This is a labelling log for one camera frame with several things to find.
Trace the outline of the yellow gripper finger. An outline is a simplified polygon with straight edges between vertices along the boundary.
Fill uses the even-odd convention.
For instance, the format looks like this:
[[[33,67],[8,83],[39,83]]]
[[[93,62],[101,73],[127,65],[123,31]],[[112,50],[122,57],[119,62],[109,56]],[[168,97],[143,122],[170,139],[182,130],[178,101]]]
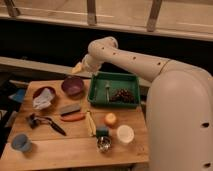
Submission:
[[[83,71],[83,65],[81,62],[78,62],[71,70],[72,74],[77,74]]]

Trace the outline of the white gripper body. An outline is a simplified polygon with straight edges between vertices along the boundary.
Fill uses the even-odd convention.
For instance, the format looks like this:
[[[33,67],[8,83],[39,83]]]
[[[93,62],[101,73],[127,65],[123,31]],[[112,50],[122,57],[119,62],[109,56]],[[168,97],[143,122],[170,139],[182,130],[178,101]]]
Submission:
[[[91,73],[97,73],[102,66],[102,62],[86,54],[82,60],[82,67],[85,71]]]

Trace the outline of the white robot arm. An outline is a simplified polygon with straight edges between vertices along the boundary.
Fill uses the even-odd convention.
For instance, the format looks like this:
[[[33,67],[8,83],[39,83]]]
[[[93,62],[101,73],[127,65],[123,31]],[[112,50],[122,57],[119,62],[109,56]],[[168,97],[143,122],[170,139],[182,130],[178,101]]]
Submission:
[[[82,69],[96,73],[105,62],[151,83],[150,171],[213,171],[213,76],[176,60],[120,50],[113,37],[88,45]]]

